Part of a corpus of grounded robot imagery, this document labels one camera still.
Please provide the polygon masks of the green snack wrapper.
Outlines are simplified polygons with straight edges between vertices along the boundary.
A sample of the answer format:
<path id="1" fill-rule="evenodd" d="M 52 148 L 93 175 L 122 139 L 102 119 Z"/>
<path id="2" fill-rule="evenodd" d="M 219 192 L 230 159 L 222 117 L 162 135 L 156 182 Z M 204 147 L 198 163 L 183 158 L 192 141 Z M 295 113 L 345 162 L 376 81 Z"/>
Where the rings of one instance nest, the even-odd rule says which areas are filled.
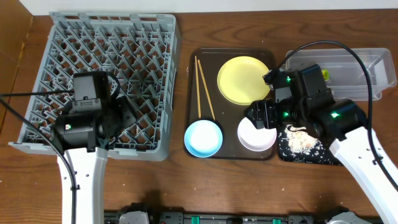
<path id="1" fill-rule="evenodd" d="M 328 81 L 330 79 L 330 74 L 327 69 L 322 69 L 322 75 L 325 81 Z"/>

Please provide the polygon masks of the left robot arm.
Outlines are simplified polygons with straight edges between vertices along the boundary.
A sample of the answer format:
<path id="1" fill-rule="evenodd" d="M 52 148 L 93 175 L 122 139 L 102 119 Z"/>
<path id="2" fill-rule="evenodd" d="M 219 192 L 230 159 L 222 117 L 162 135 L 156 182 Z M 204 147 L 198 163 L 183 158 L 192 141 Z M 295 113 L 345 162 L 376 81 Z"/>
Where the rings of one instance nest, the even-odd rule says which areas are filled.
<path id="1" fill-rule="evenodd" d="M 74 99 L 51 128 L 60 150 L 57 163 L 62 178 L 62 222 L 104 222 L 104 175 L 112 139 L 136 122 L 128 97 L 115 90 L 110 72 L 73 76 Z"/>

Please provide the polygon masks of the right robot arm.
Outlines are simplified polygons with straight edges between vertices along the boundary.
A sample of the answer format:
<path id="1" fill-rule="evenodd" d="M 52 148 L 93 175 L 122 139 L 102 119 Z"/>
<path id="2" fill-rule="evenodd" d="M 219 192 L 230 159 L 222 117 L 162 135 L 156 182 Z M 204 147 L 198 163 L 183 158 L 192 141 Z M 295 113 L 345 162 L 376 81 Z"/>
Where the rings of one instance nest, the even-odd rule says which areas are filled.
<path id="1" fill-rule="evenodd" d="M 272 85 L 275 97 L 245 109 L 254 127 L 304 127 L 349 170 L 381 220 L 397 223 L 397 167 L 370 127 L 370 116 L 352 100 L 334 100 L 317 64 L 270 71 L 264 81 Z"/>

